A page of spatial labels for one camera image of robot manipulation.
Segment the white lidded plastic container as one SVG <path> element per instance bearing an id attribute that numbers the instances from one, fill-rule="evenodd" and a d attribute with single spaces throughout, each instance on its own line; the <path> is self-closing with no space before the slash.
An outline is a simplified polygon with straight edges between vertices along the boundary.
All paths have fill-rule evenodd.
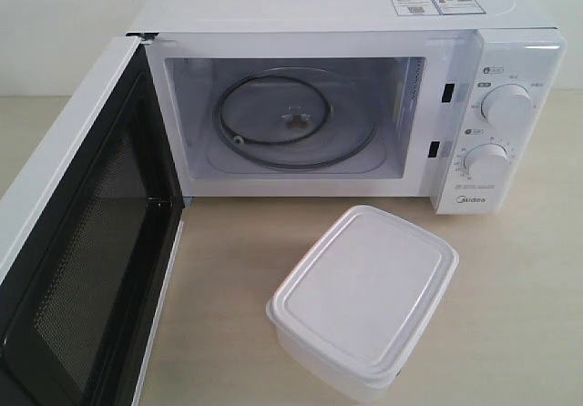
<path id="1" fill-rule="evenodd" d="M 379 208 L 349 208 L 266 305 L 281 347 L 358 403 L 381 399 L 459 262 L 445 240 Z"/>

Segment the white microwave door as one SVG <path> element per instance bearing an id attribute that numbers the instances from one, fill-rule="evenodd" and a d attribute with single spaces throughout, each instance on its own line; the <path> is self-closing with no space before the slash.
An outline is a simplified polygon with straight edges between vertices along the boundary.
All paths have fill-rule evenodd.
<path id="1" fill-rule="evenodd" d="M 147 58 L 114 38 L 1 200 L 1 402 L 135 405 L 182 231 Z"/>

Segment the glass microwave turntable plate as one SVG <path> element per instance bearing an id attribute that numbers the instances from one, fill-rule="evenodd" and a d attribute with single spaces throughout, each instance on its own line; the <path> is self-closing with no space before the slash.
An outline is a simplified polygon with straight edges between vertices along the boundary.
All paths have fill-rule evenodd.
<path id="1" fill-rule="evenodd" d="M 274 67 L 226 87 L 212 120 L 220 140 L 239 156 L 303 172 L 363 151 L 374 139 L 382 107 L 358 77 L 317 67 Z"/>

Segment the white Midea microwave oven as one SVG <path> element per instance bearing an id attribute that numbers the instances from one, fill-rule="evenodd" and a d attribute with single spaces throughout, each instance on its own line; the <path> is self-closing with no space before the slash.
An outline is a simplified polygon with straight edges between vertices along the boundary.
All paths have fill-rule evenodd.
<path id="1" fill-rule="evenodd" d="M 428 198 L 439 214 L 505 202 L 566 50 L 533 0 L 476 0 L 483 15 L 399 16 L 391 0 L 148 0 L 128 29 L 147 58 L 180 189 L 187 198 Z M 213 126 L 222 91 L 274 67 L 358 77 L 378 96 L 374 139 L 356 156 L 281 171 L 230 150 Z M 480 106 L 517 84 L 534 112 L 492 126 Z M 469 176 L 464 157 L 498 144 L 509 166 Z"/>

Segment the lower white timer knob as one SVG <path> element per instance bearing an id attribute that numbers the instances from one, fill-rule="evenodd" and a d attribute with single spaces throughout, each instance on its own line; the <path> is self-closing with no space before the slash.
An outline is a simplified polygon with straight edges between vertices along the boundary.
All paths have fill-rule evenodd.
<path id="1" fill-rule="evenodd" d="M 471 177 L 494 177 L 509 166 L 506 150 L 498 144 L 483 144 L 471 149 L 464 157 L 465 172 Z"/>

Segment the warning label sticker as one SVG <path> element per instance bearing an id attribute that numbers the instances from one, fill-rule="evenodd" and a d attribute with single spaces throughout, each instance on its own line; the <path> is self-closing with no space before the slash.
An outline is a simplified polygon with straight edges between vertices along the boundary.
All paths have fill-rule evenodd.
<path id="1" fill-rule="evenodd" d="M 399 16 L 483 15 L 486 11 L 476 0 L 391 0 Z"/>

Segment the upper white power knob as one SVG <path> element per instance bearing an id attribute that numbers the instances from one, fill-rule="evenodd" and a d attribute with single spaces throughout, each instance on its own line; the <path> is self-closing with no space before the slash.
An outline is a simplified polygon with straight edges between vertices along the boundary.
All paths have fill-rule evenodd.
<path id="1" fill-rule="evenodd" d="M 533 101 L 520 85 L 507 84 L 486 94 L 480 106 L 483 118 L 492 126 L 514 125 L 529 119 L 534 112 Z"/>

